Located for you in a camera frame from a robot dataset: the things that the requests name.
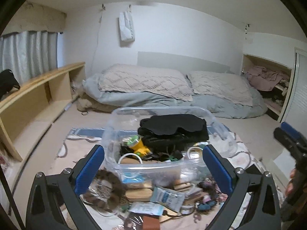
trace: curtain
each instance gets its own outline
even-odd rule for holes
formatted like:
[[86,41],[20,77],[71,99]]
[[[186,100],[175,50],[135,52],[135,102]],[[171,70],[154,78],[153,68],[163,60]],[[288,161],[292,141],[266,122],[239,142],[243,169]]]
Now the curtain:
[[0,37],[0,71],[11,69],[22,84],[57,68],[57,33],[24,31]]

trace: black bag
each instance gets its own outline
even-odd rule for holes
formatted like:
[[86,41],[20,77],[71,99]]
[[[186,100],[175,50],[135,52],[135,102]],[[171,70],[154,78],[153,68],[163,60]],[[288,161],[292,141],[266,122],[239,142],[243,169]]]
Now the black bag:
[[15,87],[18,90],[20,89],[20,85],[18,81],[15,79],[12,70],[5,69],[0,73],[0,99],[6,93],[8,93],[12,88]]

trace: sliding door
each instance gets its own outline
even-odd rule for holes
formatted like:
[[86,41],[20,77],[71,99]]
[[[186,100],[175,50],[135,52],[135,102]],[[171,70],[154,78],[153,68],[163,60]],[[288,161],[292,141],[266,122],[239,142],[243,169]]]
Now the sliding door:
[[284,120],[307,137],[307,53],[296,52],[294,84]]

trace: gray bed sheet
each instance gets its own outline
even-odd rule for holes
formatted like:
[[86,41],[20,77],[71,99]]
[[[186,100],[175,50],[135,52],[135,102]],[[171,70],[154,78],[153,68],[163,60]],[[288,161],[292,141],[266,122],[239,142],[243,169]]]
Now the gray bed sheet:
[[253,106],[234,104],[230,100],[218,98],[212,95],[194,94],[193,101],[182,101],[168,98],[149,92],[102,92],[98,88],[98,80],[101,74],[95,74],[83,82],[83,89],[87,95],[102,104],[119,107],[125,106],[199,106],[209,110],[216,117],[223,118],[250,118],[263,115],[267,111],[260,93],[249,87],[253,98]]

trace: plastic storage container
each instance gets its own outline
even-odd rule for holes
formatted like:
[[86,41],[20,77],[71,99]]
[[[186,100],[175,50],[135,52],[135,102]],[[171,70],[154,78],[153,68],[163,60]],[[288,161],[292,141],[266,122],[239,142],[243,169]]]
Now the plastic storage container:
[[208,175],[202,159],[185,159],[176,162],[157,164],[118,164],[120,140],[125,136],[137,134],[140,120],[153,115],[193,114],[205,119],[209,134],[208,142],[222,157],[231,157],[237,151],[237,143],[224,125],[206,109],[200,107],[124,107],[114,110],[102,136],[101,145],[105,149],[103,165],[117,173],[123,183],[150,181],[153,185],[170,186],[192,180],[201,180]]

